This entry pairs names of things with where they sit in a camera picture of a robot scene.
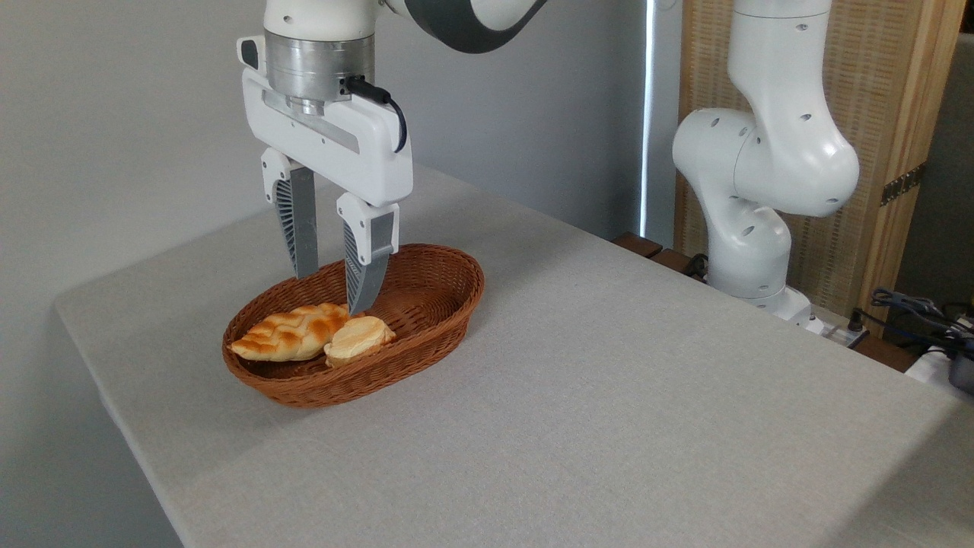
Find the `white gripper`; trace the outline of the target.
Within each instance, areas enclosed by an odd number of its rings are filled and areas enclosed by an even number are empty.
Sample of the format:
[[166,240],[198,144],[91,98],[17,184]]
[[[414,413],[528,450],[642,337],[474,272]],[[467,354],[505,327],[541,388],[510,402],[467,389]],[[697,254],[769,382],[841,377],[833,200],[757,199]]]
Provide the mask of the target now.
[[345,296],[351,315],[365,312],[399,252],[396,202],[413,183],[403,115],[373,94],[374,38],[247,36],[237,41],[237,56],[248,125],[268,147],[261,156],[265,198],[275,206],[295,277],[319,270],[319,174],[348,191],[336,202]]

